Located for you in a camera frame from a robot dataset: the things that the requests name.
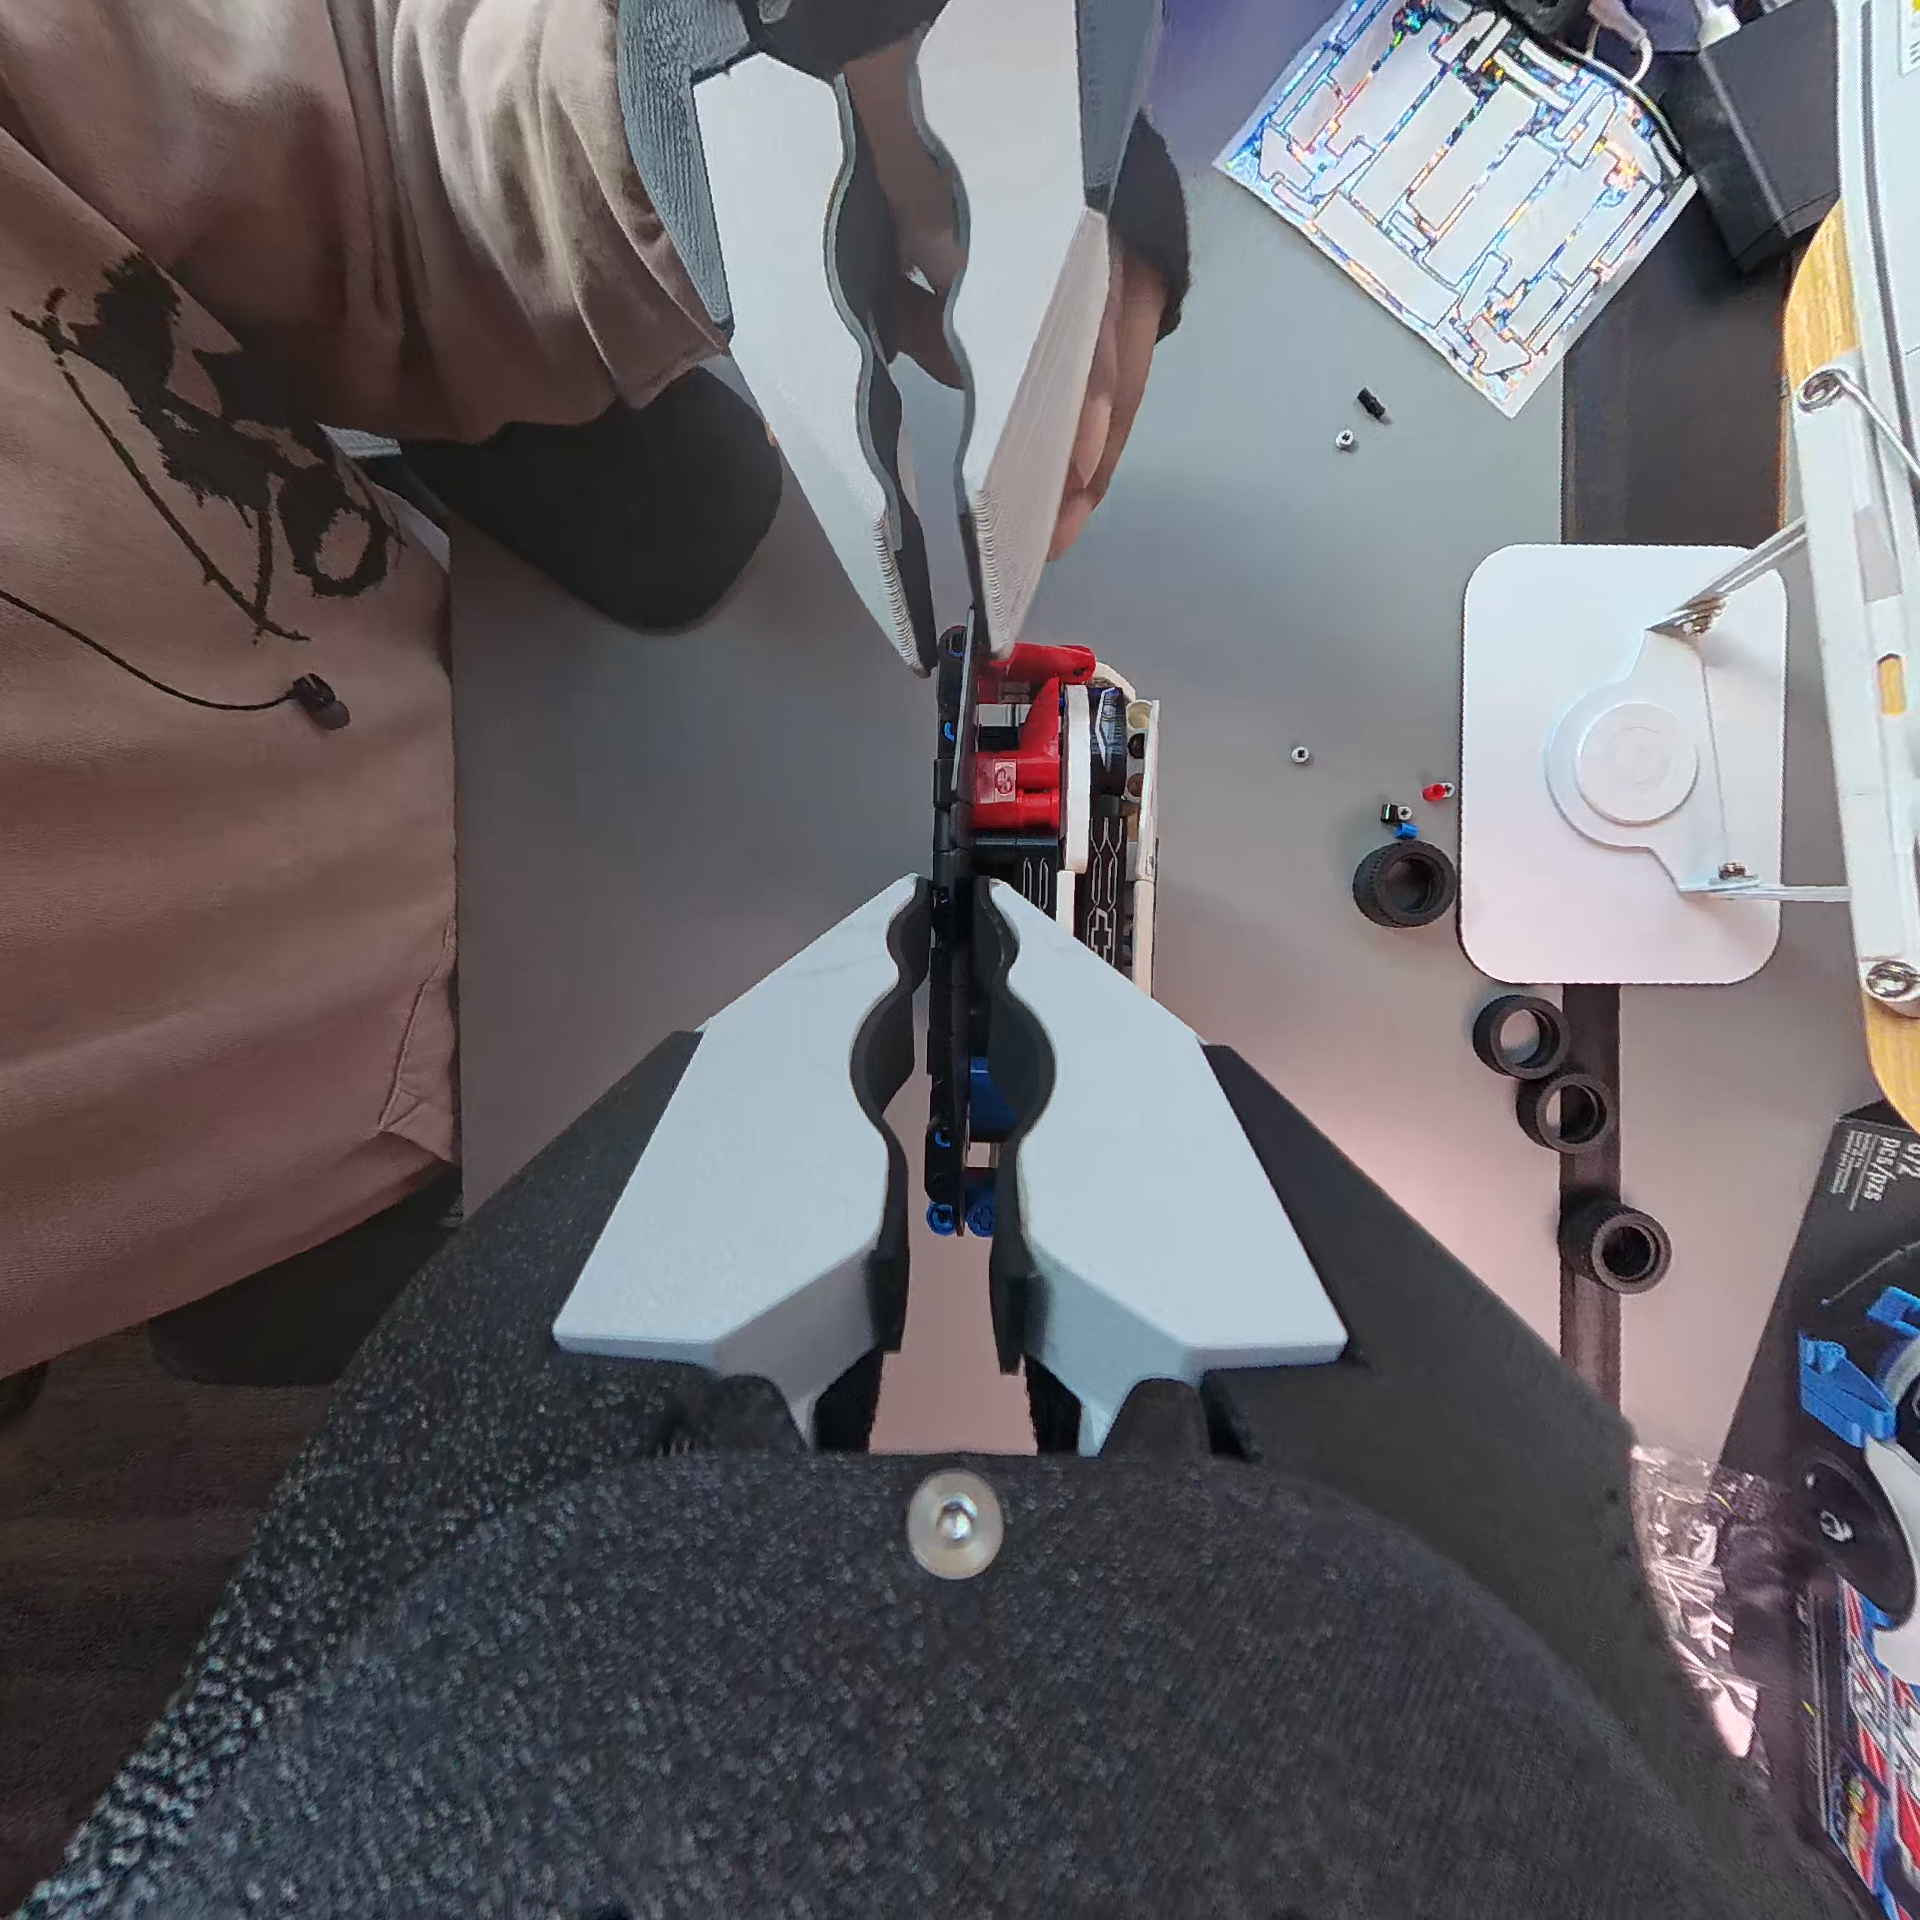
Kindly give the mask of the toy brick race car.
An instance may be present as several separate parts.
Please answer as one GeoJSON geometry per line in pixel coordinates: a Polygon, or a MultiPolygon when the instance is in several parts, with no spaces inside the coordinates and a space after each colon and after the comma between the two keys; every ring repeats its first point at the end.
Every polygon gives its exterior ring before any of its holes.
{"type": "MultiPolygon", "coordinates": [[[[973,879],[1007,882],[1095,959],[1154,991],[1161,854],[1161,706],[1083,644],[1022,642],[978,672],[973,879]]],[[[942,1238],[989,1240],[996,1162],[1014,1114],[989,1071],[993,1015],[977,985],[967,1174],[942,1238]]]]}

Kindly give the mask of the clear plastic bag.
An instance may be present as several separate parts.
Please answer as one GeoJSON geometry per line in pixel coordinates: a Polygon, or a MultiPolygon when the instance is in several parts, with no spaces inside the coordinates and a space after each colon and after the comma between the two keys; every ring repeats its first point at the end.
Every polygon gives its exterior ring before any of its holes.
{"type": "Polygon", "coordinates": [[[1787,1491],[1634,1444],[1629,1504],[1654,1610],[1718,1739],[1765,1785],[1787,1785],[1810,1582],[1787,1491]]]}

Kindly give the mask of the white booklet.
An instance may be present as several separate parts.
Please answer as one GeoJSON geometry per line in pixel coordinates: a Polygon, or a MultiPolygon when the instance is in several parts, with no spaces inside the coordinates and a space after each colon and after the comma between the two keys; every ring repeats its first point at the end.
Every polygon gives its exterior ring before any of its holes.
{"type": "Polygon", "coordinates": [[[1918,6],[1838,3],[1839,215],[1868,384],[1915,432],[1918,6]]]}

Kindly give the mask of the toy car product box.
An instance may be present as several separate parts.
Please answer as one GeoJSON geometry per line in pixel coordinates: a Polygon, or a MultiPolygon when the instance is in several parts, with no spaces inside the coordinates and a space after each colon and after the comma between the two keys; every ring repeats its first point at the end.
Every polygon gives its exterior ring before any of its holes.
{"type": "Polygon", "coordinates": [[[1721,1444],[1734,1666],[1796,1832],[1918,1915],[1918,1139],[1839,1115],[1721,1444]]]}

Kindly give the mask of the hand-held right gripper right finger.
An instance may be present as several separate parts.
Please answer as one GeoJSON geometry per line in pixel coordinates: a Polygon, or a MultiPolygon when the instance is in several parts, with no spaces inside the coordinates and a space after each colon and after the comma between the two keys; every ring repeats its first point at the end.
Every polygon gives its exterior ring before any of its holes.
{"type": "Polygon", "coordinates": [[[996,1143],[993,1328],[1037,1450],[1148,1383],[1341,1360],[1351,1334],[1205,1043],[1013,886],[977,887],[996,1143]]]}

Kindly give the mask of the white folding stand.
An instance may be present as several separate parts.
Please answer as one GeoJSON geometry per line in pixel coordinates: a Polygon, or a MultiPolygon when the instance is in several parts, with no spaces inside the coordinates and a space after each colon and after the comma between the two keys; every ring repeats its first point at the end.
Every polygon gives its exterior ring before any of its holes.
{"type": "Polygon", "coordinates": [[[1807,514],[1754,550],[1515,545],[1470,578],[1465,954],[1726,988],[1847,907],[1873,1075],[1915,1123],[1915,207],[1839,209],[1786,308],[1807,514]],[[1786,572],[1810,570],[1843,882],[1786,879],[1786,572]]]}

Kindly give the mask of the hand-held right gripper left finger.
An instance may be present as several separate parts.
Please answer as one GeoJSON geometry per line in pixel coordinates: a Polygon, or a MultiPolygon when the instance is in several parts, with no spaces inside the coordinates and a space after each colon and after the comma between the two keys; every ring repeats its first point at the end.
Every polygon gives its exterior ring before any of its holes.
{"type": "Polygon", "coordinates": [[[866,1444],[906,1328],[884,1114],[929,942],[929,881],[906,876],[700,1026],[550,1328],[567,1353],[762,1379],[814,1448],[866,1444]]]}

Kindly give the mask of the person's torso beige sweatshirt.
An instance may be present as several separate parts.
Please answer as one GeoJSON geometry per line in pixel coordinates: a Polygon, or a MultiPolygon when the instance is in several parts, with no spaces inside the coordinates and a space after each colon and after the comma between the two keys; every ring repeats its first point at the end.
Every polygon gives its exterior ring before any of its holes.
{"type": "Polygon", "coordinates": [[[377,6],[4,6],[4,1379],[454,1160],[437,540],[377,6]]]}

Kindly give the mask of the sticker sheet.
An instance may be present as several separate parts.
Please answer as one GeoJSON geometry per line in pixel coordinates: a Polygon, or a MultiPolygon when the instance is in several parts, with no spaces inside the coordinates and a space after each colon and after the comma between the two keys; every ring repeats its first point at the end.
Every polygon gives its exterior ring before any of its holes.
{"type": "Polygon", "coordinates": [[[1695,200],[1626,75],[1465,3],[1339,6],[1213,167],[1503,418],[1695,200]]]}

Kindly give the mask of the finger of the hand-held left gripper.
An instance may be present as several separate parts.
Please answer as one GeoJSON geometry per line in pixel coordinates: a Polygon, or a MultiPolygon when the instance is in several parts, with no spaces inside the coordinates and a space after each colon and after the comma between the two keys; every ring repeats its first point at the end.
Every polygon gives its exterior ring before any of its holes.
{"type": "Polygon", "coordinates": [[[858,600],[926,676],[937,622],[882,347],[891,228],[849,88],[743,60],[700,80],[692,108],[731,356],[858,600]]]}
{"type": "Polygon", "coordinates": [[[1001,662],[1049,560],[1110,288],[1083,176],[1076,6],[950,3],[919,43],[916,86],[963,250],[945,299],[967,401],[955,508],[1001,662]]]}

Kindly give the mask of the black power adapter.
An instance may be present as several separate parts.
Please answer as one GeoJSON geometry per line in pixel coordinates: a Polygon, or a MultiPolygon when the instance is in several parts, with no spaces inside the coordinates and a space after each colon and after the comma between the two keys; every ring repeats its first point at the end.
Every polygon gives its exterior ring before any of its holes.
{"type": "Polygon", "coordinates": [[[1739,276],[1804,248],[1839,198],[1835,15],[1763,11],[1674,55],[1663,112],[1739,276]]]}

